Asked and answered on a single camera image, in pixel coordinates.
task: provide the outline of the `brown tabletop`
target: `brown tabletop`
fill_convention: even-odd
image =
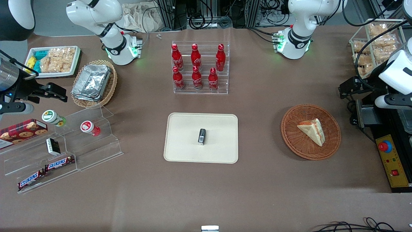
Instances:
[[[28,194],[18,195],[16,179],[1,174],[0,230],[179,232],[219,225],[223,232],[297,232],[337,220],[363,224],[366,216],[408,230],[411,194],[389,193],[376,145],[349,124],[346,101],[338,97],[337,86],[354,75],[347,43],[356,29],[318,27],[299,60],[275,54],[246,29],[185,30],[162,33],[161,40],[151,34],[141,59],[116,66],[119,82],[106,105],[124,155]],[[230,41],[229,94],[174,95],[173,40]],[[30,47],[62,45],[82,49],[81,66],[108,59],[97,36],[29,41]],[[52,81],[70,95],[73,78]],[[339,123],[342,143],[329,159],[304,160],[283,142],[283,114],[303,103],[325,108]],[[70,98],[65,104],[41,99],[33,114],[4,116],[0,126],[40,118],[47,109],[69,115],[82,108]],[[235,114],[237,163],[167,162],[172,112]]]

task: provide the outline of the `red bottle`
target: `red bottle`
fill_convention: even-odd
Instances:
[[[218,45],[218,52],[216,53],[216,69],[222,72],[225,68],[226,54],[223,51],[225,46],[221,43]]]
[[[175,82],[175,86],[177,90],[183,90],[185,88],[185,82],[183,81],[183,76],[179,72],[179,69],[176,66],[173,67],[173,81]]]
[[[202,75],[199,72],[198,66],[193,66],[192,79],[193,79],[194,89],[201,90],[203,88]]]
[[[172,44],[172,59],[173,64],[181,71],[183,69],[183,57],[175,43]]]
[[[192,54],[190,55],[192,59],[192,65],[198,66],[199,71],[202,70],[202,60],[200,52],[197,50],[197,44],[192,44]]]
[[[211,91],[218,90],[218,75],[216,74],[216,69],[211,68],[209,74],[209,89]]]

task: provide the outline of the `white tray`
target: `white tray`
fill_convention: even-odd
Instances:
[[[197,142],[201,128],[206,129],[203,146]],[[236,163],[236,115],[171,113],[167,121],[164,158],[176,162]]]
[[[78,46],[60,46],[60,47],[34,47],[31,48],[30,51],[28,52],[28,56],[26,58],[26,61],[24,62],[24,65],[27,66],[28,59],[33,56],[34,52],[36,51],[43,51],[43,50],[50,50],[52,48],[63,48],[63,47],[75,47],[75,56],[72,61],[72,66],[70,68],[69,72],[63,72],[63,73],[39,73],[39,76],[36,77],[36,79],[42,79],[42,78],[56,78],[56,77],[62,77],[62,76],[71,76],[75,73],[77,62],[79,61],[79,56],[80,56],[80,48]]]

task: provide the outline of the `wicker basket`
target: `wicker basket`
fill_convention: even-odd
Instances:
[[[109,102],[109,100],[113,96],[113,93],[115,92],[115,88],[116,88],[116,84],[117,84],[116,70],[115,70],[114,66],[111,63],[109,63],[108,61],[105,61],[105,60],[92,61],[92,62],[88,63],[87,65],[89,65],[89,64],[106,65],[106,66],[108,66],[112,69],[112,72],[109,76],[109,81],[107,82],[106,89],[103,93],[103,98],[102,98],[102,100],[100,100],[98,102],[92,102],[92,101],[77,99],[72,95],[73,101],[76,103],[76,105],[81,106],[81,107],[85,107],[85,108],[92,107],[92,106],[97,105],[97,104],[100,104],[100,105],[104,106]],[[77,80],[79,79],[79,76],[82,73],[84,67],[79,71],[79,73],[77,73],[76,79],[73,83],[73,87],[75,86]]]
[[[297,125],[302,121],[318,118],[321,122],[325,143],[318,146]],[[281,123],[282,137],[286,145],[298,156],[310,160],[322,160],[331,157],[339,148],[341,134],[339,125],[326,110],[311,104],[302,104],[290,108]]]

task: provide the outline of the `cookie box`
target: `cookie box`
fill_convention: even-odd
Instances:
[[[47,133],[47,125],[33,118],[9,126],[0,131],[0,149],[45,133]]]

